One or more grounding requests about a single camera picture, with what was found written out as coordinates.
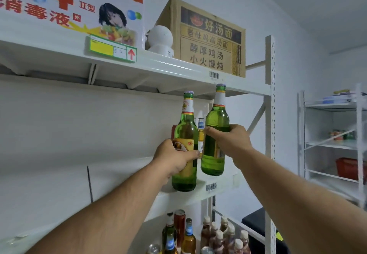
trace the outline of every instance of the white bottle cap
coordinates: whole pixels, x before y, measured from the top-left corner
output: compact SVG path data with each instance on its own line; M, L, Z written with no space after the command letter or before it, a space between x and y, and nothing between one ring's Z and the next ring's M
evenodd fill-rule
M210 226L211 226L211 228L212 228L212 229L214 229L214 230L218 230L218 229L219 229L219 228L218 228L217 223L216 223L216 222L214 222L214 221L211 223L211 225L210 225Z
M243 242L240 239L235 240L235 249L242 249L243 248Z
M221 230L217 230L215 232L215 237L218 239L218 240L222 240L223 239L223 232Z
M241 231L241 240L248 239L248 232L246 230Z
M210 223L210 217L209 216L204 217L204 223Z
M228 232L230 232L230 233L235 232L235 226L230 222L228 222Z
M221 223L227 223L227 222L228 222L227 216L222 215Z

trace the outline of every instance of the red plastic basket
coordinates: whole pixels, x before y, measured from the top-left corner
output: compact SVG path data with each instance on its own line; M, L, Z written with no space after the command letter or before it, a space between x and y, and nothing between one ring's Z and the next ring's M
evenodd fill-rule
M338 176L358 181L358 161L352 158L338 158L336 160ZM363 183L367 179L367 164L363 161Z

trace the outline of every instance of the right hand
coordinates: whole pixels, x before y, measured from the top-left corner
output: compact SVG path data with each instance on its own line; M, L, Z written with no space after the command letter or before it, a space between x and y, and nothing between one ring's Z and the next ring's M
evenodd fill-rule
M219 148L231 158L241 156L242 150L252 150L250 135L243 126L237 124L230 125L230 132L222 132L213 127L206 127L204 133L213 137Z

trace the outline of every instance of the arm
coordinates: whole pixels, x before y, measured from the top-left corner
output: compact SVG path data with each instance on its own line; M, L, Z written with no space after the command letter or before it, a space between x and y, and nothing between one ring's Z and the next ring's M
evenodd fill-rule
M199 151L178 152L167 139L152 162L106 196L77 212L27 254L126 253L159 190Z
M292 253L366 253L366 212L255 150L242 126L205 132L233 158Z

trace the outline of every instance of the barcode sticker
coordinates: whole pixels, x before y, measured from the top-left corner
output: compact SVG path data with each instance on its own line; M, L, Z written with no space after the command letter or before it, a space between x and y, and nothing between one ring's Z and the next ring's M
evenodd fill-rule
M207 185L207 192L211 192L212 190L216 189L217 188L217 183L214 182L212 184L208 184Z
M219 79L219 73L209 71L209 77Z

